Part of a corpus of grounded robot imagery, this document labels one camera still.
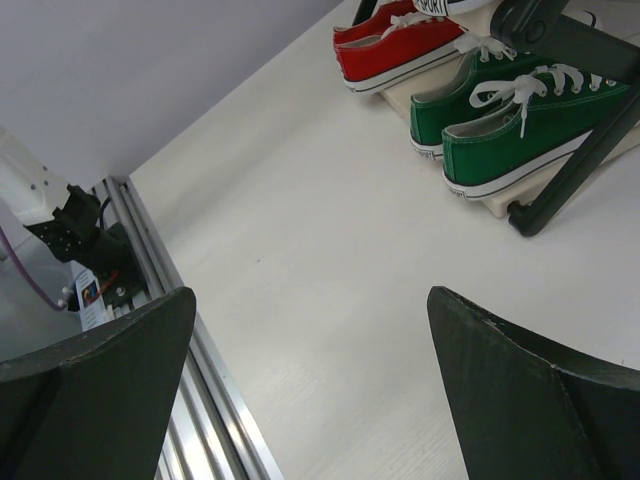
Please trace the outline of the grey sneaker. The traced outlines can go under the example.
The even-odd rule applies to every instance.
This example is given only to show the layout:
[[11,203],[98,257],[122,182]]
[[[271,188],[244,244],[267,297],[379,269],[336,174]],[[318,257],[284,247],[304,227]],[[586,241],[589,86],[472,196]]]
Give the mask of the grey sneaker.
[[483,8],[492,0],[413,0],[414,7],[431,17],[452,17]]

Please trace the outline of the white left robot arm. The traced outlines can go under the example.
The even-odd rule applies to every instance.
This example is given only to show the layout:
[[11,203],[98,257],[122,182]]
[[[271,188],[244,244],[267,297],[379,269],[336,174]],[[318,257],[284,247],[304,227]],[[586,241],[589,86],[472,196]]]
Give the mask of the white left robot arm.
[[109,276],[129,261],[122,239],[98,225],[102,203],[46,167],[1,130],[1,200],[54,257]]

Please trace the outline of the green sneaker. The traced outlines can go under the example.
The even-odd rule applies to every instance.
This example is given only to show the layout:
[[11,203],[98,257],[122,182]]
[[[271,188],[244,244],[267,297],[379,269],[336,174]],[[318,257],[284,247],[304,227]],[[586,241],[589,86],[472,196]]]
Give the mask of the green sneaker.
[[559,63],[479,84],[469,103],[493,109],[442,133],[448,189],[465,200],[488,199],[567,159],[628,90]]
[[411,97],[410,138],[414,149],[431,160],[443,157],[442,131],[454,124],[480,118],[492,107],[475,107],[469,98],[476,86],[495,80],[512,80],[542,62],[531,53],[518,53],[491,37],[466,33],[454,41],[462,54],[453,79],[431,91]]

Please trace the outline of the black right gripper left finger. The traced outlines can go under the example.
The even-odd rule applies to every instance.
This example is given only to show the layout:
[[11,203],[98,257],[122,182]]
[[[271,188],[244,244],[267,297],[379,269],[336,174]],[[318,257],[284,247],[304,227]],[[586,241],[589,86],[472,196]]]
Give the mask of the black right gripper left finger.
[[154,478],[195,315],[180,287],[2,362],[2,478]]

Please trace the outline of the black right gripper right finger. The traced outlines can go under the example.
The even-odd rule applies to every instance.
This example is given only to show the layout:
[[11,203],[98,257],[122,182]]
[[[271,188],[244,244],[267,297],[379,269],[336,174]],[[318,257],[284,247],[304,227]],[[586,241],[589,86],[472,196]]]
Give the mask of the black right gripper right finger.
[[442,286],[427,315],[471,479],[636,479],[639,373]]

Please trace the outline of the red sneaker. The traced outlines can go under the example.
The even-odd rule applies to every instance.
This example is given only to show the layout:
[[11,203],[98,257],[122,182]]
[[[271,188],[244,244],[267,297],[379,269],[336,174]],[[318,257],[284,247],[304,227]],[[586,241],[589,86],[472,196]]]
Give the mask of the red sneaker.
[[333,44],[341,45],[373,35],[379,35],[391,25],[392,16],[416,13],[411,0],[388,1],[381,5],[371,18],[348,28],[333,29]]
[[456,58],[462,28],[420,12],[393,15],[382,32],[334,46],[347,88],[374,94]]

